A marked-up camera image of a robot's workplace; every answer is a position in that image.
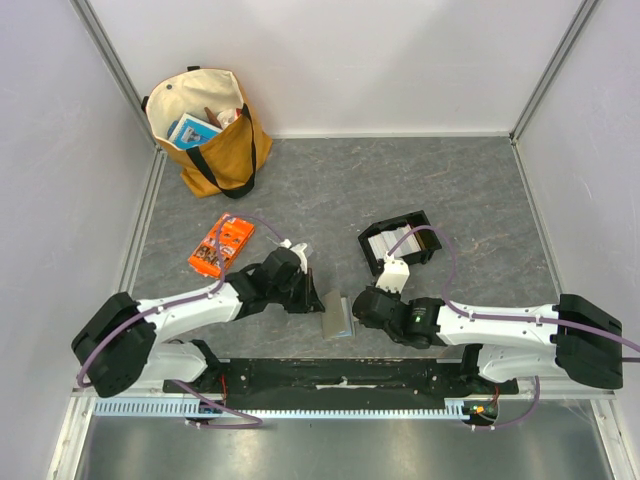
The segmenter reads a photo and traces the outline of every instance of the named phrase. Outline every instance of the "gray tabletop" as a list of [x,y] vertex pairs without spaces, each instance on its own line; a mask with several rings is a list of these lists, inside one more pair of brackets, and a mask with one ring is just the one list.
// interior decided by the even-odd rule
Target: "gray tabletop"
[[[187,263],[225,212],[262,216],[294,243],[308,242],[316,288],[351,299],[373,280],[357,241],[371,223],[424,210],[454,240],[459,276],[452,298],[469,304],[529,306],[556,301],[540,238],[508,139],[305,139],[274,143],[255,189],[240,200],[195,198],[168,161],[134,287],[155,298],[211,283]],[[260,225],[235,269],[275,248]],[[442,250],[411,267],[403,299],[439,296],[450,259]],[[220,357],[434,357],[356,326],[354,338],[325,341],[320,315],[281,307],[181,337],[204,339]]]

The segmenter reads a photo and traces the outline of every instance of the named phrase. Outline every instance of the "yellow tote bag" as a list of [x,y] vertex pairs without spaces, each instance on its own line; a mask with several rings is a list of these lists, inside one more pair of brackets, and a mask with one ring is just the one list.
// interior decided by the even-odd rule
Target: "yellow tote bag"
[[[169,142],[171,124],[183,113],[207,121],[213,112],[241,109],[231,125],[207,143],[182,150]],[[183,167],[181,177],[196,197],[222,192],[240,198],[255,184],[256,170],[267,159],[272,140],[246,99],[236,76],[228,70],[189,67],[186,73],[160,83],[142,102],[156,141]]]

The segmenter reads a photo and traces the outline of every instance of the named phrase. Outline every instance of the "bag strap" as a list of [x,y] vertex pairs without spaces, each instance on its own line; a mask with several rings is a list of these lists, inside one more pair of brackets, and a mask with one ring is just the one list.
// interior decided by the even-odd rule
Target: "bag strap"
[[251,125],[251,176],[247,180],[247,182],[238,188],[222,188],[218,185],[218,181],[216,180],[215,175],[211,171],[211,168],[207,164],[207,161],[202,156],[202,152],[200,151],[200,147],[191,147],[187,149],[187,155],[198,169],[198,171],[206,178],[210,183],[218,187],[218,189],[225,194],[229,198],[238,199],[244,197],[247,193],[253,190],[256,180],[256,166],[257,166],[257,151],[256,151],[256,138],[255,138],[255,130],[253,127],[253,120],[251,118],[251,112],[249,112],[249,107],[245,103],[242,105],[242,115],[247,117],[249,120],[249,124]]

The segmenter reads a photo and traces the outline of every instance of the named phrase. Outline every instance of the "black box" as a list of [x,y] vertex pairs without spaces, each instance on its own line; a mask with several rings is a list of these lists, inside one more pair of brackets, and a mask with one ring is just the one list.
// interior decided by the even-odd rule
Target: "black box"
[[[418,212],[401,215],[382,222],[376,222],[358,235],[358,241],[360,242],[360,246],[362,247],[362,251],[364,252],[364,256],[367,259],[367,263],[369,264],[369,268],[373,275],[379,275],[382,273],[382,270],[384,269],[384,261],[376,260],[371,245],[369,244],[369,238],[378,235],[381,232],[395,230],[406,225],[409,225],[411,228],[415,228],[420,225],[431,224],[429,223],[425,213],[420,210]],[[433,256],[433,253],[442,248],[440,240],[438,240],[436,234],[430,230],[420,230],[419,232],[416,232],[415,235],[418,237],[418,241],[423,249],[419,252],[410,253],[401,257],[407,265],[413,265],[414,263],[427,263]]]

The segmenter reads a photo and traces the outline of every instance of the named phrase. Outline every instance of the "gray floor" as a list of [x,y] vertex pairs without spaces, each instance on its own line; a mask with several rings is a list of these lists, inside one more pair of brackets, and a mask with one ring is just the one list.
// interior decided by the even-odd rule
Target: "gray floor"
[[[513,418],[526,407],[500,408]],[[522,427],[476,433],[443,420],[279,420],[214,432],[180,419],[101,417],[76,479],[612,479],[587,408],[543,402]]]
[[[385,138],[276,141],[247,197],[196,199],[168,162],[155,205],[134,298],[207,285],[187,263],[225,211],[257,214],[294,243],[306,241],[320,295],[338,288],[354,299],[372,281],[357,241],[371,223],[424,210],[454,238],[459,276],[452,298],[465,303],[529,306],[556,301],[530,207],[506,138]],[[259,226],[235,268],[274,248]],[[403,298],[438,296],[450,260],[437,252],[411,267]],[[440,356],[393,344],[358,326],[355,338],[324,341],[320,316],[262,314],[192,331],[221,357]],[[454,350],[445,352],[456,356]]]

